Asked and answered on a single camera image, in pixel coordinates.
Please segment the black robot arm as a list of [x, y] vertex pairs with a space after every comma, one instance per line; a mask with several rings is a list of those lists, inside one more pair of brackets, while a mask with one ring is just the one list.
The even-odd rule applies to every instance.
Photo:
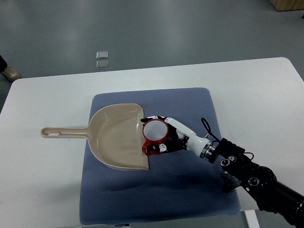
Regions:
[[280, 183], [270, 168], [254, 163], [247, 157], [245, 149], [225, 138], [217, 146], [207, 141], [200, 154], [210, 163], [214, 163], [218, 156], [222, 156], [222, 190], [225, 193], [241, 186], [261, 211], [278, 213], [297, 228], [304, 226], [303, 195]]

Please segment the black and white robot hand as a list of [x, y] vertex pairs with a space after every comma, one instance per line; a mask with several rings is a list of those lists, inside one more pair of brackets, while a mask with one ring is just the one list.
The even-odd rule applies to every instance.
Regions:
[[164, 116], [149, 116], [141, 119], [143, 125], [151, 119], [163, 120], [169, 128], [169, 139], [165, 143], [167, 151], [165, 153], [177, 152], [180, 150], [192, 151], [198, 157], [203, 157], [208, 153], [211, 147], [211, 141], [196, 135], [194, 131], [182, 124], [181, 122]]

